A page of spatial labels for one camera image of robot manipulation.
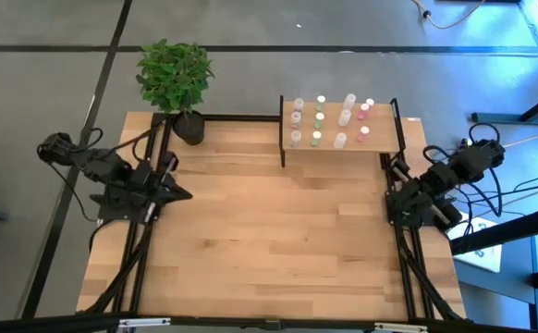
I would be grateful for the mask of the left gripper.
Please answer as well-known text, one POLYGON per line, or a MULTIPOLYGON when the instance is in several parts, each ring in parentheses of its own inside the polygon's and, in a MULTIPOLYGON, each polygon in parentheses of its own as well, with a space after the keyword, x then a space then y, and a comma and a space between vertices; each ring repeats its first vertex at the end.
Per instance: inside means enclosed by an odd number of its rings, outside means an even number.
POLYGON ((150 223, 152 218, 156 218, 155 211, 159 206, 192 198, 191 193, 179 186, 172 176, 177 166, 176 154, 163 154, 161 171, 155 171, 148 160, 141 162, 141 170, 146 172, 141 199, 143 223, 150 223))

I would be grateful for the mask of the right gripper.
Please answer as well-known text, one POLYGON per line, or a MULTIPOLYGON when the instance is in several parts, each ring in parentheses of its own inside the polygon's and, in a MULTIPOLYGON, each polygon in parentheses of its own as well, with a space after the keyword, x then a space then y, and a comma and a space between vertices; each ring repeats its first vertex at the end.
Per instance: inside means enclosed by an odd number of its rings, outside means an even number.
POLYGON ((457 158, 447 164, 434 163, 418 178, 412 178, 410 168, 402 161, 391 166, 392 174, 403 182, 397 191, 386 193, 386 211, 396 226, 421 228, 424 224, 440 230, 455 227, 461 212, 446 194, 462 183, 462 165, 457 158))

